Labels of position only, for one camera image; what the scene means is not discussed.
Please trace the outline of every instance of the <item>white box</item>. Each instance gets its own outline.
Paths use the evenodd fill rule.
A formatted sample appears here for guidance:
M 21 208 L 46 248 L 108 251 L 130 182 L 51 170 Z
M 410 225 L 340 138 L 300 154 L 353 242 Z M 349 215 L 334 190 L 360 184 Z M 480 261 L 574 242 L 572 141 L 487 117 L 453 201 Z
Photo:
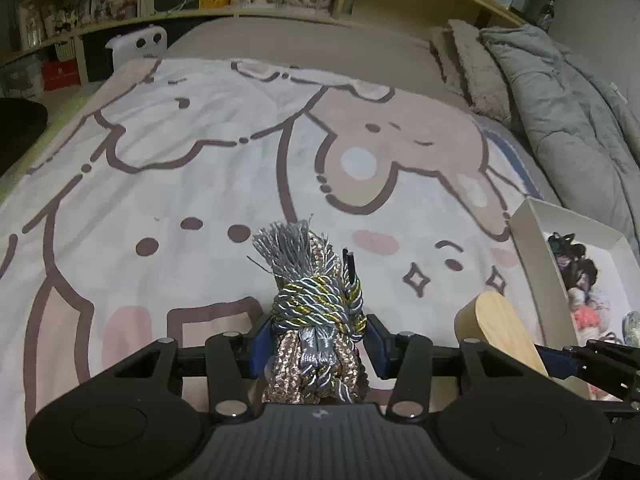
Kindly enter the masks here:
M 609 330 L 622 339 L 622 319 L 629 311 L 640 310 L 640 268 L 624 235 L 586 216 L 534 198 L 527 198 L 520 205 L 509 225 L 536 302 L 545 345 L 556 349 L 584 345 L 584 341 L 578 341 L 564 283 L 546 241 L 553 232 L 575 233 L 575 241 L 586 246 L 586 256 L 598 268 L 596 285 L 605 289 L 609 298 Z M 567 380 L 565 385 L 588 396 L 582 381 Z

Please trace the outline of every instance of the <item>bottle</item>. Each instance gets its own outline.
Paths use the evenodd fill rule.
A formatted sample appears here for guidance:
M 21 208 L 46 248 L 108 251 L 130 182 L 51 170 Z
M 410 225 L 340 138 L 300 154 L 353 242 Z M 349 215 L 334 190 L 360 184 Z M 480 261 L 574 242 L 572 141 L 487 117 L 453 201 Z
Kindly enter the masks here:
M 543 7 L 540 9 L 540 14 L 538 15 L 538 27 L 540 27 L 545 32 L 549 31 L 549 27 L 551 27 L 551 22 L 554 20 L 556 16 L 556 8 L 555 8 L 556 0 L 549 0 Z

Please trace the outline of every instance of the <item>gray blanket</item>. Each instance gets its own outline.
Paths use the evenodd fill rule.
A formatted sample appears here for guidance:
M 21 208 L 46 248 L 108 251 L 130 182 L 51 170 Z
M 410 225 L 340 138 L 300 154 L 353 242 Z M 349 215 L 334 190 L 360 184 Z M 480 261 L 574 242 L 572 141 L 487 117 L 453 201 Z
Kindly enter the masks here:
M 481 36 L 510 84 L 533 153 L 564 206 L 624 233 L 640 259 L 635 115 L 583 58 L 539 28 L 491 28 Z

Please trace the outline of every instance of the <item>beige pillow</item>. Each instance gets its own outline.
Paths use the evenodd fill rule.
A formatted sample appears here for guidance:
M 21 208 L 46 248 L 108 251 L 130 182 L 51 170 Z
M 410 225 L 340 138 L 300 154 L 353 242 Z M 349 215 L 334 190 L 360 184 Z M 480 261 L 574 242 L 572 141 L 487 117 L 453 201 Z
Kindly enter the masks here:
M 517 113 L 512 113 L 509 88 L 500 68 L 479 40 L 480 31 L 461 20 L 449 20 L 449 25 L 465 73 L 471 109 L 511 129 Z
M 448 28 L 433 27 L 431 29 L 431 45 L 440 64 L 445 87 L 467 99 L 465 74 L 458 59 L 452 31 Z

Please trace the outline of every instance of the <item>rope bundle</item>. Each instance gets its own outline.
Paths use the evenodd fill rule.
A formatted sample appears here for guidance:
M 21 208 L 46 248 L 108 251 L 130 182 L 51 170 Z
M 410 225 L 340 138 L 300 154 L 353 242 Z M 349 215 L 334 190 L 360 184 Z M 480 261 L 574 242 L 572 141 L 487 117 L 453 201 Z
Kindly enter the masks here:
M 272 224 L 254 235 L 254 247 L 273 269 L 277 348 L 264 402 L 317 404 L 364 399 L 367 375 L 355 344 L 366 318 L 353 255 L 342 262 L 327 238 L 308 222 Z

